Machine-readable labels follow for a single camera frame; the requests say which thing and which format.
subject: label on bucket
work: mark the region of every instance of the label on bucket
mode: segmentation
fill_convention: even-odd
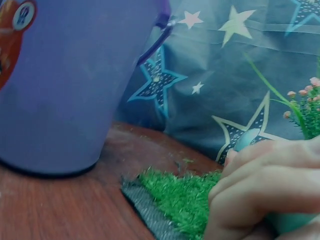
[[[18,61],[24,32],[32,25],[37,7],[33,0],[0,0],[0,89]]]

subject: star print fabric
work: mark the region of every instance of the star print fabric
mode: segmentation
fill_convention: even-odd
[[[251,130],[251,144],[303,138],[244,53],[283,95],[303,89],[317,71],[320,0],[172,0],[171,9],[174,30],[135,70],[116,120],[163,131],[221,164]]]

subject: artificial grass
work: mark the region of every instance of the artificial grass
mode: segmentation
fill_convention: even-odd
[[[189,240],[202,240],[208,222],[208,194],[220,175],[220,171],[215,171],[202,176],[177,177],[150,168],[138,179],[181,233]]]

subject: wooden table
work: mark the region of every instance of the wooden table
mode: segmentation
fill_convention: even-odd
[[[185,158],[196,173],[219,168],[163,133],[115,123],[82,176],[45,180],[0,167],[0,240],[154,240],[123,197],[121,175],[133,179],[149,166],[177,172]]]

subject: green stem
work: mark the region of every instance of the green stem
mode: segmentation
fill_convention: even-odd
[[[249,64],[251,65],[252,69],[255,71],[255,73],[259,76],[259,78],[264,82],[264,84],[282,101],[279,101],[280,103],[287,105],[289,108],[291,108],[291,110],[293,111],[293,113],[296,115],[296,117],[298,118],[298,121],[300,123],[300,127],[301,127],[301,131],[304,135],[305,138],[308,137],[308,130],[306,128],[305,125],[305,121],[303,118],[302,113],[300,112],[300,110],[294,105],[292,104],[290,101],[288,101],[284,96],[281,95],[280,92],[277,91],[277,89],[275,87],[273,87],[269,81],[265,78],[265,76],[259,71],[259,69],[256,67],[256,65],[254,64],[254,62],[250,59],[250,57],[245,53],[244,54],[245,58],[247,59],[247,61],[249,62]]]

